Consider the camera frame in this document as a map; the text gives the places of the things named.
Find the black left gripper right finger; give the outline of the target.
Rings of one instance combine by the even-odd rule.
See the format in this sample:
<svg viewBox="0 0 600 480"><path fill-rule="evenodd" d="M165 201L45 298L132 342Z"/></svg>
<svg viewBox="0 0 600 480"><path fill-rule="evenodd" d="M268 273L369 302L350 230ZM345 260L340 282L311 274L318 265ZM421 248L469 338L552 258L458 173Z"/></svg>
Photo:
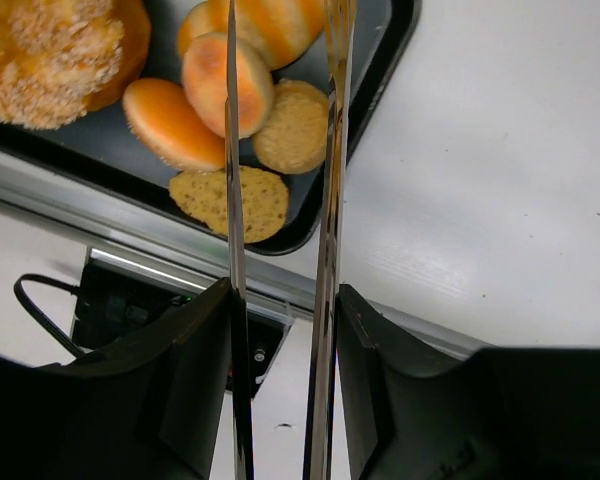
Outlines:
<svg viewBox="0 0 600 480"><path fill-rule="evenodd" d="M600 479L600 349L426 344L343 285L337 354L355 479Z"/></svg>

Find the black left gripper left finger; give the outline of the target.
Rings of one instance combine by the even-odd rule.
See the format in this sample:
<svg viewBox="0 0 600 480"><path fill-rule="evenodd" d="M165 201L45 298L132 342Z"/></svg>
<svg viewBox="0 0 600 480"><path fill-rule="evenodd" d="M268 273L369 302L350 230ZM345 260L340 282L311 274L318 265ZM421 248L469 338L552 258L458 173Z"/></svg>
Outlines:
<svg viewBox="0 0 600 480"><path fill-rule="evenodd" d="M206 479L230 285L66 365L0 357L0 479Z"/></svg>

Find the round golden bun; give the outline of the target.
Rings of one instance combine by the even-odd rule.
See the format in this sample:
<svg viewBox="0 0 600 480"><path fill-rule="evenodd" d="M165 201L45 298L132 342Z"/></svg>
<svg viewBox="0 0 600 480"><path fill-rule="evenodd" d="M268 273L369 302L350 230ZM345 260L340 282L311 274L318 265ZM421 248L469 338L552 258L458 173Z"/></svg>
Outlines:
<svg viewBox="0 0 600 480"><path fill-rule="evenodd" d="M182 85L187 100L215 134L225 135L228 36L211 32L193 39L183 56ZM236 41L239 137L257 132L274 102L274 83L259 53L246 41Z"/></svg>

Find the stainless steel serving tongs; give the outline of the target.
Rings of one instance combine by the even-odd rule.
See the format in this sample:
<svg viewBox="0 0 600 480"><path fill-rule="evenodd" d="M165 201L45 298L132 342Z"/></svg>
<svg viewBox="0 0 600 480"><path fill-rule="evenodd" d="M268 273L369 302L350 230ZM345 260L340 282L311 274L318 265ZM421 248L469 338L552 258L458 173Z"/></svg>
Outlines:
<svg viewBox="0 0 600 480"><path fill-rule="evenodd" d="M324 170L317 289L312 327L308 404L302 476L331 476L333 408L336 363L336 297L339 290L341 209L347 159L356 4L328 1L326 44L329 65L329 121ZM245 242L239 171L237 33L235 10L228 10L225 103L225 157L228 213L230 318L233 360L234 475L254 476L250 380L247 367Z"/></svg>

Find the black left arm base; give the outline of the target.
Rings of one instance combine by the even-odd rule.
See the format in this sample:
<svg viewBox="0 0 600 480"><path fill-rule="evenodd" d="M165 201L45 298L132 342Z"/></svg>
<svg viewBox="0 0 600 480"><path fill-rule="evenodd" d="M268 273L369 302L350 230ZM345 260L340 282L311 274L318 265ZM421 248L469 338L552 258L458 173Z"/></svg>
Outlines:
<svg viewBox="0 0 600 480"><path fill-rule="evenodd" d="M215 279L171 273L104 250L88 250L80 279L71 339L95 350L199 297ZM291 308L260 294L247 295L251 395L263 385L293 324Z"/></svg>

